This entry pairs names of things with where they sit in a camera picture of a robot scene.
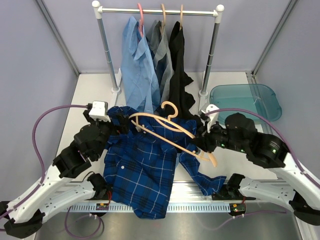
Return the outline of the blue plaid shirt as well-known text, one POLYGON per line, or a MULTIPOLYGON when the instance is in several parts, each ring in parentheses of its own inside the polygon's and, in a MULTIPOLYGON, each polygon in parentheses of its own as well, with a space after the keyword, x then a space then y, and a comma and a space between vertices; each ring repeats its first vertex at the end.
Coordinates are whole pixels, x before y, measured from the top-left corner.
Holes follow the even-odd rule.
POLYGON ((141 219, 165 218, 177 162, 205 196, 219 192, 226 180, 202 174, 194 156, 133 124, 127 134, 110 136, 105 148, 103 177, 113 186, 112 200, 131 206, 141 219))

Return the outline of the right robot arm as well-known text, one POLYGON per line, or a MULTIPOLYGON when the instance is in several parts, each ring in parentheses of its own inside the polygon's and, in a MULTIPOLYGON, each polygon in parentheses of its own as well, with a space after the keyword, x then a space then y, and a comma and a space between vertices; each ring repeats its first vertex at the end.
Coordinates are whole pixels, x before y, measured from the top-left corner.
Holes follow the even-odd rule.
POLYGON ((203 111, 200 117, 206 130, 194 143, 201 150, 212 153, 217 147, 244 153, 254 165, 268 169, 285 180, 288 187, 253 180, 234 173, 222 188, 225 199, 260 199, 291 212, 313 226, 320 224, 320 180, 296 159, 289 145, 278 135, 258 132, 254 121, 242 112, 229 115, 224 126, 214 117, 216 111, 203 111))

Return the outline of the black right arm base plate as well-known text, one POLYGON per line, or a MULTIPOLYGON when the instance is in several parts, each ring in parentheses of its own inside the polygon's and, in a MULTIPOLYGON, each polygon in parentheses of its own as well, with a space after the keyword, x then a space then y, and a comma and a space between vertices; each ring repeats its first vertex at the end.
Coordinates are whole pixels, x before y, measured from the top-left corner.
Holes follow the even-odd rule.
POLYGON ((223 184, 221 189, 218 192, 214 192, 211 195, 212 200, 215 201, 242 201, 244 196, 239 191, 228 191, 227 184, 223 184))

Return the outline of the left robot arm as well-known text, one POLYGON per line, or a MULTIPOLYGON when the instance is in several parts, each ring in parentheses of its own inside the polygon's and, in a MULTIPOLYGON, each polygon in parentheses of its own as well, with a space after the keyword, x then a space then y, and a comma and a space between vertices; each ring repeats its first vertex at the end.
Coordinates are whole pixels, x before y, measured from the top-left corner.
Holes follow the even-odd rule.
POLYGON ((53 195, 99 160, 110 137, 129 131, 129 118, 123 113, 108 112, 94 117, 85 110, 83 114, 88 124, 74 135, 73 141, 53 160, 44 176, 15 200, 1 201, 0 213, 7 219, 3 231, 7 235, 24 239, 67 207, 82 200, 110 197, 113 185, 106 183, 99 173, 92 173, 71 190, 53 195))

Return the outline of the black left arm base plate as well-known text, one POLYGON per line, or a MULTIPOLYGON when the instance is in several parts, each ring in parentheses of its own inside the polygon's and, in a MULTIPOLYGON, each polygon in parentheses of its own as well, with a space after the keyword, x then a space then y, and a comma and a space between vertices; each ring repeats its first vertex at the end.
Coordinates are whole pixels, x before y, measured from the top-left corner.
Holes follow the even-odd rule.
POLYGON ((113 186, 111 184, 94 187, 95 191, 93 197, 89 198, 89 200, 106 200, 110 201, 113 195, 113 186))

